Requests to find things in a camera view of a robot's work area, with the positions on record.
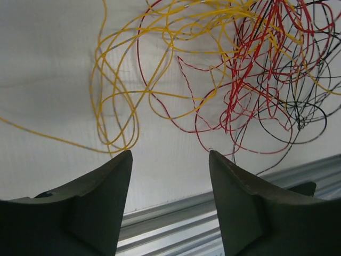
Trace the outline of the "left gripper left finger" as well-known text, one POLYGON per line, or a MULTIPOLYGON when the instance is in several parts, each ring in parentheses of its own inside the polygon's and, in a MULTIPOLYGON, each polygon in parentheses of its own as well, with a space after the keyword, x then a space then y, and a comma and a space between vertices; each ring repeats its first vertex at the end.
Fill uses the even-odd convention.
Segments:
POLYGON ((1 201, 1 255, 115 255, 132 164, 126 150, 36 197, 1 201))

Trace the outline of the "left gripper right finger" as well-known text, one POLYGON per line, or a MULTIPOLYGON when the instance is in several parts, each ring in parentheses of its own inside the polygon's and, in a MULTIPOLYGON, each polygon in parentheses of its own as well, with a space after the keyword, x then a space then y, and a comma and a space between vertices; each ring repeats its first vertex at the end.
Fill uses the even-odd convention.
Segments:
POLYGON ((340 200, 315 182, 280 188, 214 150, 209 171, 226 255, 340 255, 340 200))

